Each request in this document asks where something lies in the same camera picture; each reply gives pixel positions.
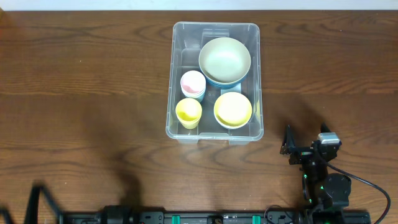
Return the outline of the white bowl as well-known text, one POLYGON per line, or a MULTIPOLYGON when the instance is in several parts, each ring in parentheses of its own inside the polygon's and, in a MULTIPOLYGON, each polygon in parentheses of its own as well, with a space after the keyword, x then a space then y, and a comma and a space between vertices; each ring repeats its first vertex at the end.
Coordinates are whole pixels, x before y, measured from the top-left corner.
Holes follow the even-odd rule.
POLYGON ((217 122, 224 128, 226 129, 239 129, 242 128, 243 126, 245 126, 249 121, 241 121, 238 125, 229 125, 227 123, 225 123, 222 119, 220 119, 219 117, 215 117, 215 119, 217 120, 217 122))

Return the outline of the yellow bowl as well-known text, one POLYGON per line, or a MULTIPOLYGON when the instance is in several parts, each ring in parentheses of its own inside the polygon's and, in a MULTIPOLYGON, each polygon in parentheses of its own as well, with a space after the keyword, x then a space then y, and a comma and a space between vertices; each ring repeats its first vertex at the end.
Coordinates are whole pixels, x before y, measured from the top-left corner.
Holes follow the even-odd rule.
POLYGON ((241 93, 229 92, 218 97, 213 108, 214 116, 229 125, 238 125, 241 121, 249 121, 252 105, 241 93))

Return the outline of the clear plastic storage bin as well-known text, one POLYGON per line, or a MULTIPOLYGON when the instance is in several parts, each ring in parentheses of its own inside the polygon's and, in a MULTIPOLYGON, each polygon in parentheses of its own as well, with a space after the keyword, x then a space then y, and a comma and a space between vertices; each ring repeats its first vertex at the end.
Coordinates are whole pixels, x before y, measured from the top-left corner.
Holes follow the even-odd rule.
POLYGON ((230 144, 247 144, 257 141, 264 134, 261 89, 261 40, 260 29, 253 23, 228 22, 177 22, 173 27, 172 54, 170 64, 169 96, 165 131, 172 139, 182 144, 196 144, 200 140, 225 140, 230 144), (177 119, 175 107, 184 98, 180 80, 185 72, 200 71, 200 50, 209 41, 218 37, 230 37, 246 46, 251 55, 251 67, 247 78, 240 83, 241 94, 252 105, 249 122, 239 129, 226 129, 215 119, 213 108, 221 96, 221 88, 206 84, 203 111, 199 124, 186 129, 177 119))

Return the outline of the cream white cup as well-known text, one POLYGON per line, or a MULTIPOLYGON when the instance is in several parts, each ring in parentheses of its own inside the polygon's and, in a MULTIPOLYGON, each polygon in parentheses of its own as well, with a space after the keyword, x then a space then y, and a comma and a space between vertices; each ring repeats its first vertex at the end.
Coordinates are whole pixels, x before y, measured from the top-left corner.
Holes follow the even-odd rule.
POLYGON ((182 93, 187 98, 194 98, 198 101, 201 101, 204 98, 205 90, 206 89, 203 89, 201 92, 198 92, 198 93, 190 93, 190 92, 187 92, 186 90, 182 89, 182 93))

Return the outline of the blue plastic cup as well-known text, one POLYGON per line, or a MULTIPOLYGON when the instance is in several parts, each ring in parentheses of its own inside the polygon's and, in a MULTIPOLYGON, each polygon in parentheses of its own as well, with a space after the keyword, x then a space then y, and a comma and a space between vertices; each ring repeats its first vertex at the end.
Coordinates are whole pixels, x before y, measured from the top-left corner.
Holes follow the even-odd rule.
POLYGON ((195 100, 197 100, 199 103, 202 102, 203 98, 204 98, 204 93, 200 94, 200 95, 185 95, 186 98, 193 98, 195 100))

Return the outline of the yellow cup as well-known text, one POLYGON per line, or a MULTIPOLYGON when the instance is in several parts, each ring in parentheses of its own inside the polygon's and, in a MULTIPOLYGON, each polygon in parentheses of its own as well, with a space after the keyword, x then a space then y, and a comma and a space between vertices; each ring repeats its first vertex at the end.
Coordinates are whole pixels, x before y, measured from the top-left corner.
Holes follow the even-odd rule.
POLYGON ((184 98, 177 103, 175 112, 184 128, 194 129, 201 119, 202 107, 196 99, 184 98))

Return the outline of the cream beige bowl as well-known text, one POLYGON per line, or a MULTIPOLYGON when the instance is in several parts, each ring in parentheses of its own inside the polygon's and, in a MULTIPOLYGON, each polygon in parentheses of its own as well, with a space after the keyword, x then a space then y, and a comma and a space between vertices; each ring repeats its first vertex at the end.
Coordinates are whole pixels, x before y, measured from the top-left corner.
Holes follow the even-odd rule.
POLYGON ((219 37, 203 46, 198 64, 212 80, 231 83, 249 71, 251 55, 240 41, 230 37, 219 37))

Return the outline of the pink plastic cup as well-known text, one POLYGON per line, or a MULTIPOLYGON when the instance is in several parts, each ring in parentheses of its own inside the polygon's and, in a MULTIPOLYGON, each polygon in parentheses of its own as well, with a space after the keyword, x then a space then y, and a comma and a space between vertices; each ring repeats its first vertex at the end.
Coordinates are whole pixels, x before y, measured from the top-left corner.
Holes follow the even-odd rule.
POLYGON ((189 94, 202 92, 206 87, 206 79, 201 72, 190 70, 182 75, 180 81, 182 90, 189 94))

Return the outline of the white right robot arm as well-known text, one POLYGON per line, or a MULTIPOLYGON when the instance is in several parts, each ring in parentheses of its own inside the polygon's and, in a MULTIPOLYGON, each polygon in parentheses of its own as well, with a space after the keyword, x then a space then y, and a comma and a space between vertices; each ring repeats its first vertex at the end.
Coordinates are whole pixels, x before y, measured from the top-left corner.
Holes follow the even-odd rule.
POLYGON ((310 146, 298 147, 290 126, 285 129, 280 153, 289 155, 290 165, 300 165, 303 172, 303 197, 308 205, 295 212, 294 223, 344 223, 342 209, 349 205, 351 179, 328 172, 329 161, 337 157, 341 141, 322 124, 321 133, 310 146))

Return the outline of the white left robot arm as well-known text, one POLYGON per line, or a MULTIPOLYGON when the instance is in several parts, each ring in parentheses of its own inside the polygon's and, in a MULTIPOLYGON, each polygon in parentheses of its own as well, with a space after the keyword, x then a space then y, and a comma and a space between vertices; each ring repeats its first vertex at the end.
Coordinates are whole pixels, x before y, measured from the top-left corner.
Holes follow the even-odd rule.
POLYGON ((50 190, 41 183, 34 184, 30 191, 30 196, 25 212, 24 224, 38 224, 38 214, 39 214, 39 198, 40 194, 44 195, 48 205, 52 209, 55 219, 60 221, 63 217, 63 212, 58 206, 58 203, 52 197, 50 190))

